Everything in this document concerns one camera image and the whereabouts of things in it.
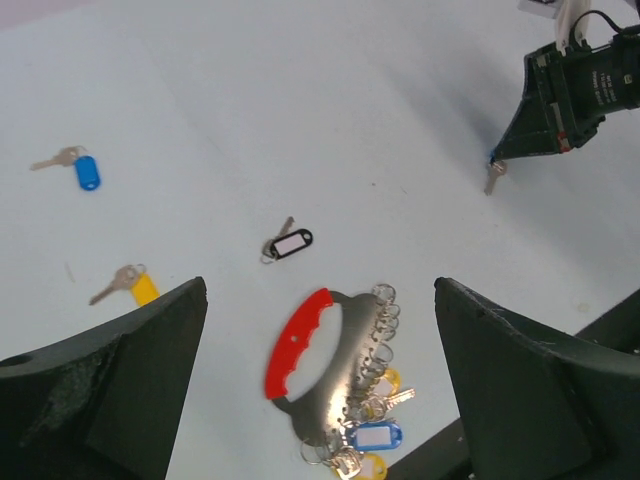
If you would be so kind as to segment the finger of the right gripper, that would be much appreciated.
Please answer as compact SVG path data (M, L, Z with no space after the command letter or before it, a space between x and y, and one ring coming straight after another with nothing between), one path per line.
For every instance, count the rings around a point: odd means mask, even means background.
M490 162L564 153L563 126L557 101L522 98L509 126L491 151Z

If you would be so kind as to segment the red-handled metal key holder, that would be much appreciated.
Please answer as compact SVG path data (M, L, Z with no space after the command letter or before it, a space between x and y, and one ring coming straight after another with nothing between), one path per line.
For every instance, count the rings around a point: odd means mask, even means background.
M303 444L324 447L355 424L355 408L383 377L394 358L389 342L399 328L396 289L377 284L353 297L322 288L287 321L267 362L264 394L286 413ZM338 306L340 334L328 365L299 398L288 398L287 379L310 346L325 310Z

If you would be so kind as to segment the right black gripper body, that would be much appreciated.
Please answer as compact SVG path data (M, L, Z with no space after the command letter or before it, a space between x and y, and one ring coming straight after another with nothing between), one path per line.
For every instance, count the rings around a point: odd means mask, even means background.
M583 44L561 55L552 44L525 57L523 97L557 101L565 152L580 148L605 117L639 107L639 27L623 28L606 46Z

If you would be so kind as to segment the key with black tag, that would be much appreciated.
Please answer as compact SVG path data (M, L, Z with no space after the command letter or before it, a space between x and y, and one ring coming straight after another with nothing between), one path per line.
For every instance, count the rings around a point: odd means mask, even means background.
M298 253L314 242L313 233L306 228L295 229L295 219L289 216L279 232L266 240L261 248L260 262L268 265Z

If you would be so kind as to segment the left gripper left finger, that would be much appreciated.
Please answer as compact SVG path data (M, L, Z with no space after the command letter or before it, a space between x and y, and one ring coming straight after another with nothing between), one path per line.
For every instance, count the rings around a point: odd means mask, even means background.
M195 277L2 360L2 478L165 478L207 307L205 281Z

